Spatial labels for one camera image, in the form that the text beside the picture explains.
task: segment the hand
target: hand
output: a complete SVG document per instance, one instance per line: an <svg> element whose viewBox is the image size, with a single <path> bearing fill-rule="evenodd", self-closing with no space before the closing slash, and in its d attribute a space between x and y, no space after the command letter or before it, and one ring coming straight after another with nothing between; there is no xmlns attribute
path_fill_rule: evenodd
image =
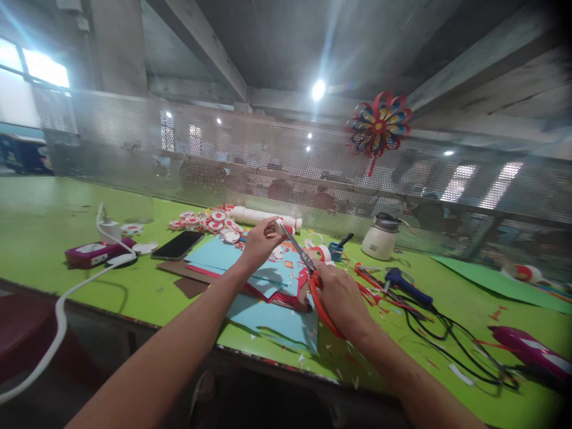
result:
<svg viewBox="0 0 572 429"><path fill-rule="evenodd" d="M369 315L355 279L335 266L312 259L324 288L320 300L334 325L355 343L377 325Z"/></svg>
<svg viewBox="0 0 572 429"><path fill-rule="evenodd" d="M240 259L254 270L260 268L268 260L272 250L287 239L285 235L276 232L274 221L277 218L279 216L267 217L246 236L246 247Z"/></svg>

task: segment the blue glue gun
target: blue glue gun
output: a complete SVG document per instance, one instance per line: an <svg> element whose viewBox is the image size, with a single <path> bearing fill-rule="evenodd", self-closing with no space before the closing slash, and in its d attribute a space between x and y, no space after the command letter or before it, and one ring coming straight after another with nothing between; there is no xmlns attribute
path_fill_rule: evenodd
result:
<svg viewBox="0 0 572 429"><path fill-rule="evenodd" d="M387 272L386 282L387 281L390 283L390 285L397 286L398 289L405 292L411 299L417 301L422 307L430 307L433 304L433 298L424 294L407 280L405 280L399 268L391 268Z"/></svg>

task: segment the black cable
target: black cable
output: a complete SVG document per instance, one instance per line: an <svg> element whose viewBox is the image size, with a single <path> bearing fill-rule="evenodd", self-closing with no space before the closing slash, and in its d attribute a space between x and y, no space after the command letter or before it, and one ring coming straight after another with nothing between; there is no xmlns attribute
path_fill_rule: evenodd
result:
<svg viewBox="0 0 572 429"><path fill-rule="evenodd" d="M425 311L430 312L433 316L435 316L435 318L437 320L439 320L439 322L441 322L441 324L445 327L445 333L444 335L437 335L434 334L433 332L431 332L429 329L427 329L427 327L419 320L419 318L416 316L416 314L414 314L414 312L412 310L409 309L403 309L405 310L405 316L406 316L406 320L407 320L407 325L409 327L409 329L415 334L417 335L419 338L423 339L426 343L430 344L432 347L434 347L435 349L437 349L440 353L446 355L449 359L451 359L452 361L454 361L457 365L459 365L461 368L463 368L465 371L467 371L468 373L470 373L471 375L473 375L474 377L478 378L479 380L488 383L488 384L493 384L498 386L499 384L502 383L502 385L510 390L515 390L518 391L519 389L519 383L518 381L516 381L514 378L509 377L508 380L510 381L510 383L506 382L505 380L503 380L502 377L498 377L494 374L491 374L485 367L483 367L479 362L477 362L473 356L466 350L466 348L461 344L461 341L459 340L459 338L457 338L457 336L455 335L455 333L453 332L453 327L457 326L459 329L461 329L462 332L464 332L470 339L474 341L476 340L475 336L469 332L468 329L466 329L465 327L463 327L461 324L457 323L456 321L454 321L453 319L441 314L433 305L428 306L428 307L423 307L420 306L416 301L410 299L409 297L405 297L405 296L400 296L397 295L397 297L399 299L402 299L403 301L406 301L410 304L415 304L418 305L419 307L421 307L422 309L424 309ZM433 339L438 340L438 341L445 341L445 339L448 338L449 335L451 335L451 337L454 339L454 341L457 343L457 345L460 347L460 349L463 351L463 353L471 360L471 362L478 368L480 369L483 373L485 373L488 377L484 377L481 374L478 374L476 372L474 372L472 369L468 368L466 365L464 365L462 362L460 362L457 358L455 358L454 356L452 356L449 352L447 352L446 350L442 349L441 347L439 347L438 344L433 343L432 341L430 341L428 338L426 338L424 335L422 335L421 333L419 333L412 325L411 325L411 321L409 320L409 315L411 315L411 317L413 317L418 325ZM489 352L487 352L487 350L482 347L480 344L477 345L477 347L484 352L484 354L487 356L487 358L489 358L495 365L498 366L499 371L503 372L506 371L507 369L510 369L507 366L503 366L501 365L499 362L496 361L496 359L494 359Z"/></svg>

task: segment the green paper sheet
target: green paper sheet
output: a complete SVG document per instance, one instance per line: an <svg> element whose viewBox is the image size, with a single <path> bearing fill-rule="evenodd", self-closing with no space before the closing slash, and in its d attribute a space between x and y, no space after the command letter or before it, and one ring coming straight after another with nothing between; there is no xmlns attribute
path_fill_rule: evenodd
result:
<svg viewBox="0 0 572 429"><path fill-rule="evenodd" d="M527 283L508 278L500 271L442 256L432 256L432 258L470 281L501 295L572 315L572 304Z"/></svg>

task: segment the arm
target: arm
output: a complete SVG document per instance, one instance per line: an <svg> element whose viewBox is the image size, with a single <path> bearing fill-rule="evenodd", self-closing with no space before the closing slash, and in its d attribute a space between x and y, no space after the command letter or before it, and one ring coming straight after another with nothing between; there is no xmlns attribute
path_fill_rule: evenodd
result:
<svg viewBox="0 0 572 429"><path fill-rule="evenodd" d="M369 315L347 272L314 261L322 302L338 329L386 379L416 428L485 428L455 396L421 368Z"/></svg>
<svg viewBox="0 0 572 429"><path fill-rule="evenodd" d="M254 227L236 264L130 357L67 428L158 427L213 348L222 321L246 280L283 241L274 230L277 218Z"/></svg>

